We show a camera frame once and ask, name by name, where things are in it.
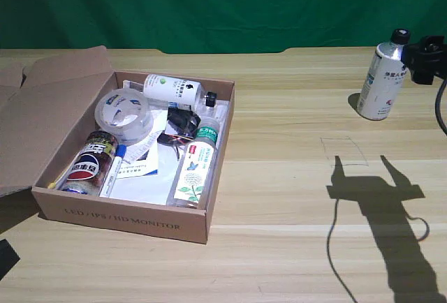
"green backdrop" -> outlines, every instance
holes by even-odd
[[[447,35],[447,0],[0,0],[1,48],[279,52]]]

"blue marker cap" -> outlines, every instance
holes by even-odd
[[[116,156],[119,156],[120,158],[124,158],[124,155],[126,153],[126,148],[127,148],[126,145],[118,145]]]

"box lid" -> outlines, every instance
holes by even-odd
[[[38,60],[21,87],[18,69],[0,74],[0,196],[36,184],[58,149],[73,140],[67,135],[86,109],[115,81],[103,46]]]
[[[0,110],[22,85],[22,64],[15,63],[0,70]]]

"paper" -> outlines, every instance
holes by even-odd
[[[155,143],[158,147],[158,174],[117,179],[110,198],[165,205],[177,171],[177,154],[172,147]]]
[[[166,128],[168,120],[168,109],[158,106],[150,106],[150,113],[152,115],[152,120],[154,121],[152,130],[149,132],[146,138],[134,145],[127,147],[126,155],[124,155],[123,158],[125,164],[134,164],[135,161],[141,158],[148,151],[148,156],[151,156],[153,154],[150,151],[151,148],[156,150],[156,146],[153,146],[153,144],[156,143],[156,139]]]
[[[159,167],[159,151],[157,143],[154,142],[146,153],[144,153],[137,161],[132,164],[122,162],[121,168],[118,172],[118,179],[127,177],[153,175],[158,172]]]

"white bottle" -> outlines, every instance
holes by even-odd
[[[199,82],[164,75],[149,74],[142,92],[151,104],[193,112],[205,101],[205,90]]]
[[[206,105],[198,109],[200,124],[196,137],[186,146],[166,205],[197,208],[200,199],[208,196],[220,129],[215,118],[215,104],[216,94],[208,92]]]
[[[364,118],[382,120],[390,113],[408,71],[400,56],[409,39],[409,31],[395,29],[390,41],[376,47],[357,104],[357,111]]]

